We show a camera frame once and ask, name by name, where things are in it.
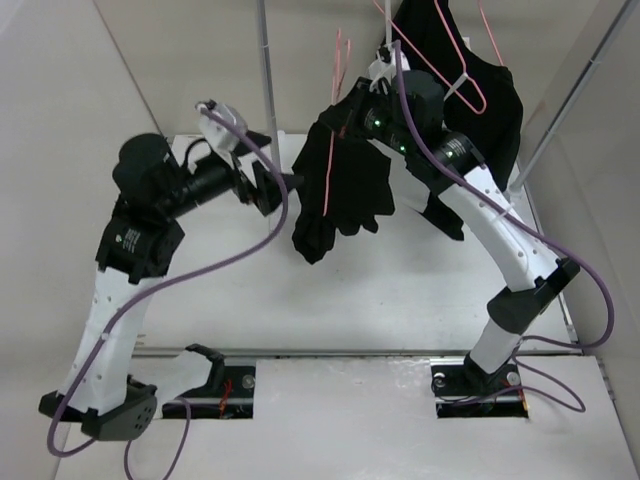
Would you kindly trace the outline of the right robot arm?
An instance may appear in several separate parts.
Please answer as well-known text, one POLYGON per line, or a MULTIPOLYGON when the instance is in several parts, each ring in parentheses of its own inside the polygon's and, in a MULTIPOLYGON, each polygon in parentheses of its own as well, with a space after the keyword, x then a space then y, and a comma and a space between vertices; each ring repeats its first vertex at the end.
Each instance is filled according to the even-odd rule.
POLYGON ((347 139, 375 140, 401 155, 431 197, 453 211, 499 269, 504 287, 486 306, 488 321, 455 368, 483 394, 508 371, 529 328, 579 274, 578 263, 546 246, 509 204, 471 139, 446 126, 444 91, 423 71, 404 80, 360 77, 324 121, 347 139))

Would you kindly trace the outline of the black trousers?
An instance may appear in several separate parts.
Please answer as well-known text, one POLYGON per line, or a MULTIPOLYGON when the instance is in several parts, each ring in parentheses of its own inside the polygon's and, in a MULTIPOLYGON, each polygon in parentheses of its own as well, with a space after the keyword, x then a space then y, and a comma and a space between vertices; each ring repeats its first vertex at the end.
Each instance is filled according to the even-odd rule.
POLYGON ((379 216, 395 213, 390 186, 391 159, 363 138, 340 133, 347 108, 330 106, 319 114, 292 171, 304 183, 297 188, 300 213, 295 221, 294 249, 310 264, 321 261, 334 248, 336 236, 355 236, 360 230, 378 232, 379 216), (322 216, 330 140, 336 127, 329 210, 322 216))

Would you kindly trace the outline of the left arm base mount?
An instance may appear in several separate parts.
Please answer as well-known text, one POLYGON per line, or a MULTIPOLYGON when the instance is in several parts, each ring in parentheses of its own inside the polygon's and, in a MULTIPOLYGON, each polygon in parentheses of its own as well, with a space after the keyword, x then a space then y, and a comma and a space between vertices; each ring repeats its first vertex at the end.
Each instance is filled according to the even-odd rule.
POLYGON ((178 394, 187 401, 194 420, 248 420, 253 418, 256 365, 248 361, 228 362, 219 351, 200 345, 187 346, 184 353, 202 358, 208 367, 203 384, 178 394))

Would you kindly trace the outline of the pink wire hanger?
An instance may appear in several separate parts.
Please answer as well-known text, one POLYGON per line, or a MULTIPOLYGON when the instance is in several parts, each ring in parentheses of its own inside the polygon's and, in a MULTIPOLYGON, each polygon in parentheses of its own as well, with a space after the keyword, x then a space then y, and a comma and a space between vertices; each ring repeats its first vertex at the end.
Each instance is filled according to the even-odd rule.
MULTIPOLYGON (((335 52, 334 52, 334 64, 333 64, 333 77, 332 77, 332 90, 331 90, 331 105, 335 106, 338 102, 342 85, 344 82, 344 78, 346 75, 346 70, 348 68, 348 64, 351 56, 351 39, 350 38, 342 38, 342 29, 338 28, 336 31, 336 41, 335 41, 335 52)), ((328 157, 327 157, 327 168, 325 175, 325 185, 324 185, 324 200, 323 200, 323 209, 322 216, 325 217, 329 210, 329 201, 330 201, 330 190, 331 190, 331 172, 333 167, 333 155, 334 155, 334 144, 336 137, 336 127, 332 124, 329 125, 330 140, 329 140, 329 149, 328 149, 328 157)))

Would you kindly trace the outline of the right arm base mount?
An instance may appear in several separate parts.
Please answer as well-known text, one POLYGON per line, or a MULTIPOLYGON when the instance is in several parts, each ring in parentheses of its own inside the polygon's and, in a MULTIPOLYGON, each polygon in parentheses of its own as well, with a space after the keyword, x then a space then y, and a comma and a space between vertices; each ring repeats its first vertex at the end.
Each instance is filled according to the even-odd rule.
POLYGON ((521 376, 512 360, 487 374, 465 356, 431 363, 431 391, 438 419, 529 417, 521 376))

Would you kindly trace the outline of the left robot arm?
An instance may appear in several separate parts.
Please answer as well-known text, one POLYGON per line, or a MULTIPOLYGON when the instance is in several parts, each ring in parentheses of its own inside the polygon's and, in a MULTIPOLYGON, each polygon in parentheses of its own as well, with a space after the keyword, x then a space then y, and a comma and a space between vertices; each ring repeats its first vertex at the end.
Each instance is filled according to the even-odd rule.
POLYGON ((79 424, 93 441, 131 441, 164 404, 221 390, 224 357, 200 344, 187 346, 148 380, 130 375, 129 365, 151 297, 185 236, 179 217, 228 191, 263 216, 280 206, 279 185, 261 162, 252 164, 253 179, 241 171, 240 160, 250 152, 233 138, 189 168, 157 133, 121 146, 112 172, 119 196, 96 253, 89 318, 69 375, 42 396, 41 414, 79 424))

